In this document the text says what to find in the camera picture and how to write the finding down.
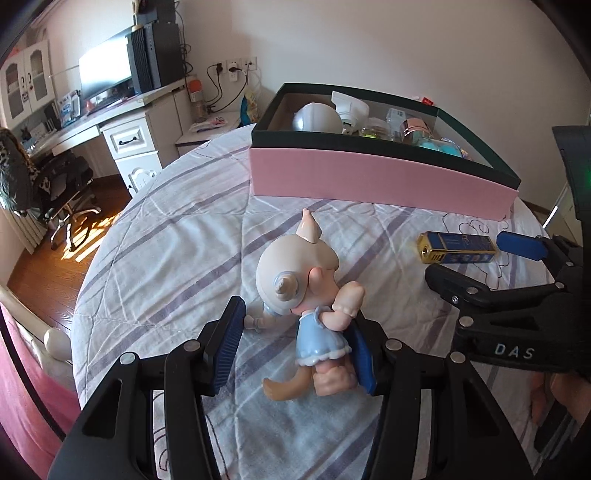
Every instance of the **blue dress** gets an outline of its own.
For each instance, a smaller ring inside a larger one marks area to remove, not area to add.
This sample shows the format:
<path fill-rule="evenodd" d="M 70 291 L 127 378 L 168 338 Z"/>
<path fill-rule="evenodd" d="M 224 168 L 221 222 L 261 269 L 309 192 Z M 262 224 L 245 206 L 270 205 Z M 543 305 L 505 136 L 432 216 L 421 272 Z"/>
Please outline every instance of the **blue dress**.
<path fill-rule="evenodd" d="M 314 312 L 300 318 L 300 328 L 295 340 L 298 365 L 311 367 L 322 360 L 341 358 L 351 351 L 342 333 L 328 329 L 320 321 L 320 312 L 329 311 L 328 307 L 317 307 Z"/>

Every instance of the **bed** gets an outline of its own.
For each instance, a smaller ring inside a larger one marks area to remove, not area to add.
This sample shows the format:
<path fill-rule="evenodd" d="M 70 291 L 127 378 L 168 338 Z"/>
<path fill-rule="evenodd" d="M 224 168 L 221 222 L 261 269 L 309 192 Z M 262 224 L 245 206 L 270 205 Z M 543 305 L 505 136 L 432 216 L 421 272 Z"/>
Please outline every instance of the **bed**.
<path fill-rule="evenodd" d="M 484 233 L 502 230 L 545 235 L 519 199 L 502 222 L 461 215 L 323 199 L 255 197 L 249 188 L 251 128 L 225 134 L 179 158 L 143 188 L 105 236 L 80 291 L 72 329 L 74 377 L 84 405 L 119 355 L 168 353 L 197 338 L 240 295 L 260 314 L 254 274 L 274 238 L 293 233 L 308 207 L 323 239 L 339 254 L 337 280 L 367 288 L 363 313 L 390 337 L 419 352 L 449 352 L 457 310 L 424 281 L 415 241 L 427 230 Z M 463 273 L 491 288 L 552 281 L 540 262 L 503 254 Z M 380 398 L 361 388 L 333 397 L 274 403 L 264 377 L 295 371 L 295 319 L 274 330 L 245 331 L 226 387 L 204 398 L 213 449 L 222 476 L 236 479 L 358 479 L 368 457 Z M 475 364 L 492 390 L 532 466 L 535 426 L 530 421 L 530 374 Z M 154 445 L 160 478 L 169 478 L 163 396 L 155 392 Z M 423 413 L 429 396 L 422 397 Z M 428 421 L 421 423 L 415 478 L 426 472 Z"/>

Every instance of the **drawer handle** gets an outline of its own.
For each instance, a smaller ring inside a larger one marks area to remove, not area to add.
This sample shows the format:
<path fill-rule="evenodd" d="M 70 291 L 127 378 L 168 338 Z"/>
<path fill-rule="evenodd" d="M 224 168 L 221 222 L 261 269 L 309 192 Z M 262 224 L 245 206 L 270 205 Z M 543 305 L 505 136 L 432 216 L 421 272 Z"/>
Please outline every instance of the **drawer handle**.
<path fill-rule="evenodd" d="M 138 140 L 138 137 L 134 136 L 131 140 L 119 140 L 119 145 L 127 145 L 128 143 L 135 142 Z"/>

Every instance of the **toy figure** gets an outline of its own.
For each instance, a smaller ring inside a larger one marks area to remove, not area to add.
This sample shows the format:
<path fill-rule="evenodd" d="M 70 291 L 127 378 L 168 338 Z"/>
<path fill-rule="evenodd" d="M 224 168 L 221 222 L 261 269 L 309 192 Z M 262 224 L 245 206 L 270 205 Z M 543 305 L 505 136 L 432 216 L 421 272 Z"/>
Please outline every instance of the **toy figure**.
<path fill-rule="evenodd" d="M 357 385 L 348 355 L 351 347 L 341 332 L 357 315 L 365 289 L 355 281 L 339 289 L 335 283 L 339 259 L 320 240 L 321 234 L 310 211 L 304 209 L 296 234 L 272 242 L 256 269 L 256 288 L 264 312 L 257 319 L 247 315 L 245 327 L 269 328 L 275 325 L 277 316 L 301 316 L 295 376 L 287 382 L 263 380 L 265 395 L 272 400 L 301 396 L 312 379 L 318 395 L 332 395 Z"/>

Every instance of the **pink container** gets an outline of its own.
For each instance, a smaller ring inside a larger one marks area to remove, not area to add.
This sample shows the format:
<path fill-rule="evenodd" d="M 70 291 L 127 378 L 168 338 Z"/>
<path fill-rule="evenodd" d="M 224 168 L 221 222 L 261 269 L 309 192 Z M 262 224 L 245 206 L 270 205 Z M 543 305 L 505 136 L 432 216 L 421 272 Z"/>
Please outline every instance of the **pink container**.
<path fill-rule="evenodd" d="M 473 160 L 387 140 L 293 131 L 295 112 L 330 103 L 333 90 L 365 101 L 370 116 L 394 106 L 421 118 Z M 255 195 L 386 203 L 502 220 L 519 177 L 482 140 L 441 109 L 406 98 L 329 85 L 285 84 L 252 131 Z"/>

